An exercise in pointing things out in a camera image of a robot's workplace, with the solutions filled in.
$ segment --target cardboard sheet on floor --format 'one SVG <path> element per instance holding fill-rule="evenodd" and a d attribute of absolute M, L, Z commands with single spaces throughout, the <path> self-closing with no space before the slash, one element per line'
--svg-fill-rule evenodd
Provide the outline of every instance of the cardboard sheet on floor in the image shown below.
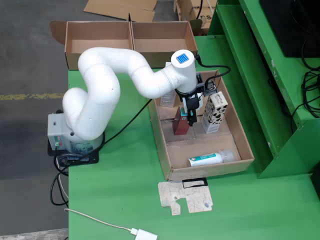
<path fill-rule="evenodd" d="M 127 19 L 130 14 L 131 20 L 135 22 L 152 22 L 155 16 L 153 10 L 145 10 L 132 4 L 119 4 L 124 3 L 107 1 L 107 0 L 89 0 L 84 8 L 84 12 L 110 16 L 118 19 Z"/>
<path fill-rule="evenodd" d="M 120 5 L 152 11 L 155 9 L 158 0 L 105 0 Z"/>
<path fill-rule="evenodd" d="M 190 182 L 159 182 L 158 190 L 161 206 L 170 207 L 173 216 L 180 215 L 181 207 L 176 201 L 179 199 L 186 199 L 189 213 L 211 211 L 214 204 L 212 202 L 209 186 L 196 186 L 203 184 L 203 180 Z"/>

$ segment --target green workbench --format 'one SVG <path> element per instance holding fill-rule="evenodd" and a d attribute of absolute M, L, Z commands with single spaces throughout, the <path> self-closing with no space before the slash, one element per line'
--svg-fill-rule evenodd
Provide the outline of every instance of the green workbench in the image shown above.
<path fill-rule="evenodd" d="M 159 162 L 148 109 L 99 153 L 98 164 L 69 169 L 69 207 L 102 221 L 157 234 L 159 240 L 300 240 L 319 237 L 320 202 L 307 174 L 257 178 L 257 169 L 272 153 L 246 92 L 225 36 L 196 37 L 206 65 L 232 71 L 223 79 L 256 160 L 243 173 L 208 178 L 212 211 L 181 215 L 161 207 L 158 182 L 165 178 Z M 197 67 L 198 71 L 208 70 Z M 119 74 L 121 97 L 106 128 L 117 133 L 146 103 L 127 75 Z M 86 88 L 78 71 L 69 71 L 69 87 Z M 133 240 L 129 232 L 69 213 L 69 239 Z"/>

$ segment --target cardboard tray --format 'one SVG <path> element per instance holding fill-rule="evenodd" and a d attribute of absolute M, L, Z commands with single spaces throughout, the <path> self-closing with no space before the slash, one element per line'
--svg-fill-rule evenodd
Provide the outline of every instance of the cardboard tray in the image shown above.
<path fill-rule="evenodd" d="M 174 52 L 186 49 L 198 53 L 188 21 L 131 22 L 134 50 L 141 53 L 152 68 L 164 68 Z"/>
<path fill-rule="evenodd" d="M 218 74 L 218 71 L 204 71 L 201 74 L 207 79 Z M 186 135 L 173 133 L 172 122 L 180 104 L 179 100 L 175 107 L 160 106 L 158 99 L 149 104 L 158 156 L 166 180 L 181 181 L 242 172 L 254 161 L 254 155 L 222 77 L 216 79 L 216 84 L 227 100 L 228 107 L 219 130 L 214 133 L 206 134 L 200 123 L 208 97 L 204 99 L 203 107 L 197 111 L 198 122 L 189 128 Z M 236 161 L 188 166 L 188 158 L 225 149 L 233 152 Z"/>
<path fill-rule="evenodd" d="M 128 21 L 52 21 L 50 29 L 53 38 L 64 44 L 69 70 L 78 70 L 80 55 L 90 48 L 134 49 Z"/>

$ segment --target yellow floor marking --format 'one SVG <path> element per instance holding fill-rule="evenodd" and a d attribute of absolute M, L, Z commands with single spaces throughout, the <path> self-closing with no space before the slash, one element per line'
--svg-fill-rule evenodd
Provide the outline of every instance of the yellow floor marking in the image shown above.
<path fill-rule="evenodd" d="M 26 100 L 26 99 L 62 99 L 64 93 L 43 93 L 43 94 L 9 94 L 0 95 L 0 101 Z"/>

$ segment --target blue led light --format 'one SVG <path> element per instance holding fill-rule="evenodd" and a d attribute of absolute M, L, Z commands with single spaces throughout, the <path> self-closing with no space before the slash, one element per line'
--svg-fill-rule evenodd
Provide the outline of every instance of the blue led light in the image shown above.
<path fill-rule="evenodd" d="M 183 64 L 189 60 L 189 58 L 187 57 L 187 55 L 185 53 L 181 54 L 180 56 L 177 56 L 176 59 L 178 60 L 178 62 L 180 64 Z"/>

